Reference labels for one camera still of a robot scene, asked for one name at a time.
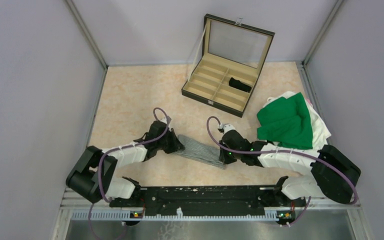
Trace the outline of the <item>grey striped underwear orange trim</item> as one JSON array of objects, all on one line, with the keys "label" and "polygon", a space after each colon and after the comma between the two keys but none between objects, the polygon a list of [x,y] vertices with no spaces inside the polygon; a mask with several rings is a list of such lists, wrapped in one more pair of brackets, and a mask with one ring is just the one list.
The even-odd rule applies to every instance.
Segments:
[{"label": "grey striped underwear orange trim", "polygon": [[224,170],[226,165],[219,159],[220,149],[201,143],[186,135],[179,135],[178,139],[184,149],[175,152],[176,155],[200,163],[211,165]]}]

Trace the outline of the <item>black underwear with beige waistband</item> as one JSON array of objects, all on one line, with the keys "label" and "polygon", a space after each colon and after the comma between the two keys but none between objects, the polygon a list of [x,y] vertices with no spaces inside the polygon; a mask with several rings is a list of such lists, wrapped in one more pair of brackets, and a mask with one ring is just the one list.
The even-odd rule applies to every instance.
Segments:
[{"label": "black underwear with beige waistband", "polygon": [[230,80],[228,81],[228,85],[232,88],[235,88],[237,90],[240,90],[240,91],[243,91],[243,92],[246,92],[246,93],[250,93],[251,90],[252,90],[252,87],[241,82],[240,80],[237,80],[233,77],[230,78]]}]

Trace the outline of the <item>black leather compartment box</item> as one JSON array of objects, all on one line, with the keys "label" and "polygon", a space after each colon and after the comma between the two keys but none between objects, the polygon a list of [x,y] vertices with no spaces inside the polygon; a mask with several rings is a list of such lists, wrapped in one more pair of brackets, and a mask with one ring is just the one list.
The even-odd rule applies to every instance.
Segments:
[{"label": "black leather compartment box", "polygon": [[[274,37],[274,32],[244,24],[240,17],[233,21],[207,13],[182,95],[241,118]],[[230,78],[251,86],[251,92],[229,86]]]}]

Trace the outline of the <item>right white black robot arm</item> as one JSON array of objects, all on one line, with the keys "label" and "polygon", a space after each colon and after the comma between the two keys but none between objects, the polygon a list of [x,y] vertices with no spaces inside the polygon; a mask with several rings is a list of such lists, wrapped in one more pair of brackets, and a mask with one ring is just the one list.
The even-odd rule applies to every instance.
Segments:
[{"label": "right white black robot arm", "polygon": [[225,164],[239,160],[248,166],[281,168],[300,174],[279,181],[280,188],[273,192],[273,200],[279,206],[302,197],[326,197],[351,204],[355,197],[361,170],[333,145],[325,144],[320,150],[299,150],[270,141],[249,142],[230,126],[220,132],[220,159]]}]

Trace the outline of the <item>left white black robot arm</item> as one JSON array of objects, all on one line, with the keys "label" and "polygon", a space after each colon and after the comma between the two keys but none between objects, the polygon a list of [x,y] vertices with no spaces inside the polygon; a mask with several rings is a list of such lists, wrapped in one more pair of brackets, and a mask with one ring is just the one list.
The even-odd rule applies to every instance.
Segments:
[{"label": "left white black robot arm", "polygon": [[115,171],[156,156],[158,151],[172,154],[185,150],[166,120],[155,120],[149,130],[133,142],[113,148],[88,146],[68,174],[65,185],[95,204],[121,198],[129,207],[140,202],[139,184],[128,177],[117,178]]}]

